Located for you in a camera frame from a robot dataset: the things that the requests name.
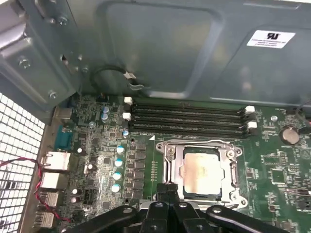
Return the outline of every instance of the motherboard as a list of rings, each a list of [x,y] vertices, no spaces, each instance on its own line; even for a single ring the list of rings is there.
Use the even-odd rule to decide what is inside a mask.
[[[311,232],[308,127],[293,109],[80,96],[54,148],[74,156],[67,187],[41,193],[60,199],[72,222],[49,228],[64,232],[120,205],[139,209],[156,199],[158,183],[174,182],[182,200],[202,209],[223,204]]]

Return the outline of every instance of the red cable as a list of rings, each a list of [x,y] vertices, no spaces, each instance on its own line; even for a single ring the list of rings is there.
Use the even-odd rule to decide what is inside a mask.
[[[38,176],[39,176],[39,181],[37,183],[37,185],[35,186],[35,192],[34,192],[34,195],[35,195],[35,198],[45,206],[45,208],[50,211],[52,214],[55,215],[55,217],[59,220],[62,220],[62,221],[67,221],[67,222],[71,222],[71,220],[69,218],[66,218],[66,217],[61,217],[52,207],[50,207],[45,201],[43,201],[39,195],[38,195],[38,191],[39,191],[39,188],[40,188],[40,185],[41,185],[41,182],[42,182],[42,170],[41,170],[41,166],[40,164],[38,163],[37,160],[35,159],[28,159],[28,158],[24,158],[24,157],[20,157],[20,158],[17,158],[17,159],[11,159],[11,160],[8,160],[8,161],[5,161],[5,162],[2,162],[0,164],[0,166],[4,166],[4,165],[7,165],[7,164],[10,164],[14,161],[31,161],[35,164],[37,164],[38,166]]]

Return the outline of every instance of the wire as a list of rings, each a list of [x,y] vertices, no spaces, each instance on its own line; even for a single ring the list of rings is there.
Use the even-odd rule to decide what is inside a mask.
[[[95,69],[94,71],[92,71],[90,76],[89,76],[89,81],[90,81],[92,87],[94,88],[94,90],[97,92],[97,94],[101,94],[101,95],[103,95],[103,94],[102,94],[99,86],[95,82],[95,77],[100,72],[105,71],[105,70],[114,70],[114,71],[118,71],[118,72],[120,72],[122,74],[126,73],[125,69],[122,69],[122,68],[114,66],[114,65],[105,65],[105,66],[99,67],[99,68]]]
[[[296,117],[297,117],[298,119],[304,121],[304,122],[306,123],[307,127],[311,127],[311,123],[310,123],[304,116],[302,116],[301,114],[299,114],[299,111],[302,109],[302,107],[303,107],[304,105],[306,105],[306,104],[308,104],[308,103],[310,103],[310,102],[311,102],[311,99],[307,100],[307,101],[304,102],[303,104],[299,105],[299,107],[296,108],[296,110],[295,110],[295,115],[296,115]]]
[[[20,158],[17,158],[17,159],[11,159],[11,160],[7,160],[7,161],[4,161],[0,164],[0,167],[1,166],[4,166],[4,165],[7,165],[7,164],[10,164],[14,161],[31,161],[33,163],[35,163],[37,166],[38,166],[38,176],[39,176],[39,181],[37,183],[37,185],[35,186],[35,191],[34,191],[34,195],[35,195],[35,198],[45,206],[45,208],[50,211],[52,214],[55,215],[55,217],[59,220],[62,220],[62,221],[67,221],[67,222],[71,222],[71,220],[69,218],[66,218],[66,217],[61,217],[52,207],[50,207],[45,201],[43,201],[40,196],[38,195],[38,191],[39,191],[39,188],[40,188],[40,185],[42,183],[42,169],[41,169],[41,165],[39,164],[39,162],[35,159],[28,159],[28,158],[25,158],[25,157],[20,157]]]

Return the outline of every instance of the label sticker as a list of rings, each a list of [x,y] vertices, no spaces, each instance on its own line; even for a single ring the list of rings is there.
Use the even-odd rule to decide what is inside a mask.
[[[281,49],[295,36],[295,34],[296,33],[257,30],[248,41],[247,46]]]

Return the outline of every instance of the metal mesh grille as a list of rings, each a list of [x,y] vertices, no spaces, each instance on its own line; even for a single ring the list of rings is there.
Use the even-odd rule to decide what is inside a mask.
[[[36,159],[44,123],[0,93],[0,161]],[[17,233],[35,164],[0,167],[0,233]]]

